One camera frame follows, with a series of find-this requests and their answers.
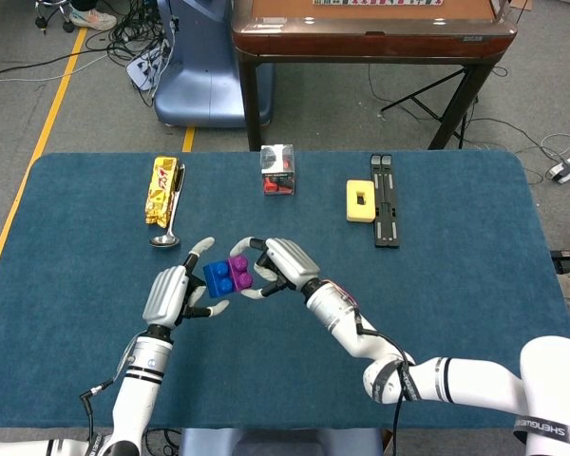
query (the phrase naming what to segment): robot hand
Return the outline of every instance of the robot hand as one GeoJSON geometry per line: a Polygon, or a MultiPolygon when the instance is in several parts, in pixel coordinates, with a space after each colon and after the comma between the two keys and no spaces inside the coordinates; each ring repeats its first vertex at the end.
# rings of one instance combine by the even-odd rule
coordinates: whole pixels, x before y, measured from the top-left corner
{"type": "Polygon", "coordinates": [[[309,282],[318,283],[319,267],[295,242],[274,237],[266,240],[246,237],[232,248],[230,256],[240,255],[249,248],[262,252],[254,269],[270,283],[261,289],[243,290],[242,295],[261,299],[285,288],[302,291],[309,282]]]}
{"type": "Polygon", "coordinates": [[[214,242],[214,238],[206,237],[192,248],[182,265],[165,269],[157,275],[142,315],[148,325],[173,330],[184,318],[216,316],[228,307],[227,300],[212,307],[195,307],[207,287],[192,272],[200,255],[214,242]]]}

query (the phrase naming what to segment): gold candy bar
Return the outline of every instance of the gold candy bar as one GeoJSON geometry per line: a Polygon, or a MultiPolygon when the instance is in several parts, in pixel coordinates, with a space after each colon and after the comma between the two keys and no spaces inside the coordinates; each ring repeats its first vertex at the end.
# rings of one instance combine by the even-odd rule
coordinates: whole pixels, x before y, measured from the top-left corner
{"type": "Polygon", "coordinates": [[[152,169],[152,180],[145,202],[145,222],[158,223],[166,228],[171,218],[171,199],[178,172],[178,159],[157,157],[152,169]]]}

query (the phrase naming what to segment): silver spoon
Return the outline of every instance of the silver spoon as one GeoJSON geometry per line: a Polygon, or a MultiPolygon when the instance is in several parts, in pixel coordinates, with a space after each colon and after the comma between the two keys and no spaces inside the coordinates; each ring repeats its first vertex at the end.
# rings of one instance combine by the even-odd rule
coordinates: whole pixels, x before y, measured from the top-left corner
{"type": "Polygon", "coordinates": [[[178,202],[180,201],[181,187],[183,186],[183,178],[186,174],[186,166],[182,163],[177,175],[177,187],[173,194],[173,206],[171,208],[171,219],[167,226],[167,232],[162,236],[152,237],[150,245],[153,247],[175,247],[180,243],[180,238],[173,234],[173,221],[175,220],[175,213],[178,210],[178,202]]]}

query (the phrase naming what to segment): gray floor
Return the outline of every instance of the gray floor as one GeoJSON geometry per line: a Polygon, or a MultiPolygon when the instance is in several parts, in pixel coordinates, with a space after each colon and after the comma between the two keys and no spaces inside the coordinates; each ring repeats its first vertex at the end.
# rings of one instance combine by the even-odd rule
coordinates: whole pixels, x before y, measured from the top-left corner
{"type": "MultiPolygon", "coordinates": [[[[62,32],[59,19],[53,19],[44,36],[33,24],[31,0],[0,0],[0,68],[70,53],[75,36],[62,32]]],[[[96,57],[82,56],[78,67],[96,57]]],[[[538,141],[551,133],[570,134],[570,5],[558,0],[535,2],[535,9],[523,16],[520,33],[501,65],[508,69],[508,76],[488,80],[475,118],[511,122],[538,141]]],[[[62,61],[0,78],[46,78],[60,74],[64,67],[62,61]]],[[[376,92],[396,99],[452,69],[372,66],[370,73],[376,92]]],[[[58,85],[59,81],[0,84],[0,232],[58,85]]],[[[443,107],[452,88],[446,85],[421,98],[435,108],[443,107]]],[[[377,111],[382,104],[371,95],[367,66],[279,66],[275,116],[265,129],[265,141],[293,143],[300,151],[427,146],[437,126],[434,122],[418,122],[399,109],[381,119],[377,111]]],[[[415,106],[409,108],[425,117],[415,106]]],[[[45,153],[176,153],[181,151],[183,135],[182,128],[160,124],[131,89],[124,71],[104,59],[72,77],[45,153]]],[[[472,123],[468,137],[478,143],[498,143],[510,151],[531,145],[518,132],[493,122],[472,123]]],[[[194,143],[194,151],[245,147],[242,130],[200,130],[194,143]]],[[[536,149],[520,154],[520,159],[540,175],[551,164],[536,149]]],[[[530,182],[537,179],[528,174],[530,182]]],[[[570,182],[559,186],[544,181],[531,189],[549,247],[570,249],[570,182]]],[[[0,429],[0,439],[42,435],[45,432],[0,429]]],[[[504,430],[409,430],[402,431],[401,454],[513,455],[523,450],[504,430]]]]}

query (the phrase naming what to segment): yellow block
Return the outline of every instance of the yellow block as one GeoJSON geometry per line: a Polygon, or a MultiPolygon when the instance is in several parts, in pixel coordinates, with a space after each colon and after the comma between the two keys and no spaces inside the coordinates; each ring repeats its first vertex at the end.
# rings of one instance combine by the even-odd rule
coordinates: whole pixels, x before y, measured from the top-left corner
{"type": "Polygon", "coordinates": [[[371,180],[347,180],[346,220],[371,223],[375,218],[373,182],[371,180]]]}

